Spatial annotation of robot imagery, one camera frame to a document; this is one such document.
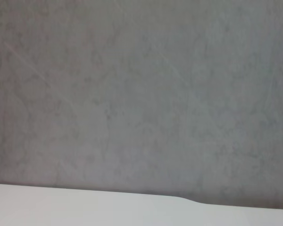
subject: gray wall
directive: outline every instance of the gray wall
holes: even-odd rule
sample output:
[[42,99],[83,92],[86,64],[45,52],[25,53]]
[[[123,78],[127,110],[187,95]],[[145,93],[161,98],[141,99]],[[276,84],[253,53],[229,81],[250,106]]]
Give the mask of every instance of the gray wall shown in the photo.
[[0,183],[283,208],[283,0],[0,0]]

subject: white surface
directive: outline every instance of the white surface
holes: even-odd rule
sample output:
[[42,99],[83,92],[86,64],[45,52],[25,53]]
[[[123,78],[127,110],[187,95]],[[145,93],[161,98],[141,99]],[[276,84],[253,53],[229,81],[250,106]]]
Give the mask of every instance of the white surface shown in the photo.
[[283,226],[283,210],[183,198],[0,185],[0,226]]

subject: white table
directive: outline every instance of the white table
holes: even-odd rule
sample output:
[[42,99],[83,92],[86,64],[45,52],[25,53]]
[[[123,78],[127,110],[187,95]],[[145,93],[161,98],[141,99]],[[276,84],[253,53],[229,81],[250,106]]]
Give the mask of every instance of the white table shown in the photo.
[[0,185],[0,226],[283,226],[283,210],[183,198]]

